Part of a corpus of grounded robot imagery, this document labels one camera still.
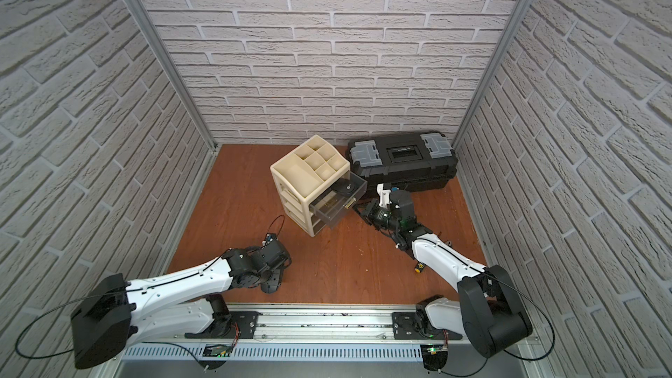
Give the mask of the beige drawer organizer cabinet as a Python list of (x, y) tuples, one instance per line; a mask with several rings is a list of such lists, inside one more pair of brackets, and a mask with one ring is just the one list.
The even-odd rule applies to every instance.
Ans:
[(350, 163), (324, 138), (314, 135), (271, 166), (285, 213), (309, 236), (327, 225), (311, 208), (337, 180), (349, 175)]

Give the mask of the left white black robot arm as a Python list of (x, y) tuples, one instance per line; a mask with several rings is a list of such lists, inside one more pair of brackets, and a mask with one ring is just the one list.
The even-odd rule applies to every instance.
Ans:
[(128, 346), (170, 336), (248, 339), (258, 316), (231, 313), (224, 292), (276, 292), (291, 263), (283, 243), (268, 234), (259, 246), (230, 248), (204, 264), (164, 276), (108, 276), (71, 315), (75, 367), (92, 369)]

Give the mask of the black computer mouse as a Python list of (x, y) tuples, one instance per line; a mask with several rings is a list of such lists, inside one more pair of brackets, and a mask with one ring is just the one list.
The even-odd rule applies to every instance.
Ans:
[(270, 279), (261, 284), (261, 290), (266, 294), (273, 294), (278, 291), (281, 283), (282, 283), (281, 281), (278, 281), (276, 279), (273, 280)]
[(339, 194), (336, 194), (335, 192), (329, 192), (327, 196), (325, 196), (321, 201), (320, 204), (316, 206), (318, 210), (322, 212), (330, 212), (332, 210), (336, 210), (341, 204), (341, 196)]

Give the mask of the transparent grey top drawer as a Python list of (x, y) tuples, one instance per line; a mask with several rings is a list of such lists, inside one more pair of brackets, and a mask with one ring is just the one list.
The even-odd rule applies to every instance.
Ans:
[(322, 192), (310, 205), (311, 212), (328, 227), (335, 227), (357, 201), (364, 196), (367, 180), (351, 171)]

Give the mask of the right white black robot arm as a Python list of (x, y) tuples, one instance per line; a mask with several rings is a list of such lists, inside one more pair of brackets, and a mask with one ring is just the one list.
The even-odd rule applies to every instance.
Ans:
[(431, 328), (467, 337), (486, 358), (532, 334), (530, 316), (509, 273), (499, 265), (475, 262), (443, 242), (418, 221), (409, 192), (382, 190), (378, 201), (353, 209), (367, 225), (391, 238), (418, 267), (435, 271), (458, 292), (458, 307), (440, 297), (421, 309)]

